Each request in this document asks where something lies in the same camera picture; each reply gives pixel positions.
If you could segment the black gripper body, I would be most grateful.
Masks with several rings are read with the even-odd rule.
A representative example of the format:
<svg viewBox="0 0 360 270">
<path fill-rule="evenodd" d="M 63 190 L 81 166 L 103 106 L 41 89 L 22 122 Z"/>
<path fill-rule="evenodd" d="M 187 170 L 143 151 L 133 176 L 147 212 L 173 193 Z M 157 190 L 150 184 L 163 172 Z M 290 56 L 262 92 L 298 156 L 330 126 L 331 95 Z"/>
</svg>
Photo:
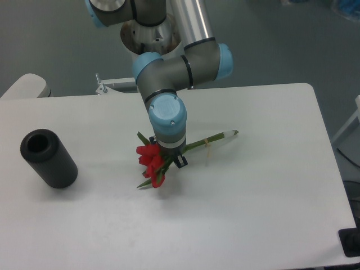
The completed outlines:
<svg viewBox="0 0 360 270">
<path fill-rule="evenodd" d="M 186 136 L 181 138 L 179 141 L 175 143 L 165 143 L 158 141 L 155 136 L 149 137 L 149 141 L 151 144 L 157 144 L 160 147 L 160 152 L 163 156 L 177 157 L 182 155 L 182 151 L 186 145 Z"/>
</svg>

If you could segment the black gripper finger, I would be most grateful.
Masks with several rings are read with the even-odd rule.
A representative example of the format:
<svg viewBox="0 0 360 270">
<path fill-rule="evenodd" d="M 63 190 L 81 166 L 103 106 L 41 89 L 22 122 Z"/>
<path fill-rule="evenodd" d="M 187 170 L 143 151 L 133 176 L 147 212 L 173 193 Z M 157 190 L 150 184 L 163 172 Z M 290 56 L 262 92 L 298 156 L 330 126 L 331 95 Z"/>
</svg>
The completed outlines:
<svg viewBox="0 0 360 270">
<path fill-rule="evenodd" d="M 177 168 L 183 168 L 187 165 L 187 160 L 183 155 L 178 155 L 174 158 L 174 163 Z"/>
</svg>

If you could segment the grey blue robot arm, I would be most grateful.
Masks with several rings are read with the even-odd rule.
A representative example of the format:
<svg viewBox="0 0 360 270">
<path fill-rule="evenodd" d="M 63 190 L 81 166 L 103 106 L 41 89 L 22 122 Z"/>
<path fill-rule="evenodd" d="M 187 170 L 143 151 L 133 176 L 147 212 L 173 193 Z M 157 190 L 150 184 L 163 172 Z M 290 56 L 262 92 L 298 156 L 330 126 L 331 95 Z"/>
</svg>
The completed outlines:
<svg viewBox="0 0 360 270">
<path fill-rule="evenodd" d="M 86 1 L 94 24 L 121 24 L 123 44 L 136 55 L 134 81 L 155 136 L 151 142 L 186 166 L 187 111 L 177 93 L 228 77 L 233 57 L 216 41 L 204 1 Z"/>
</svg>

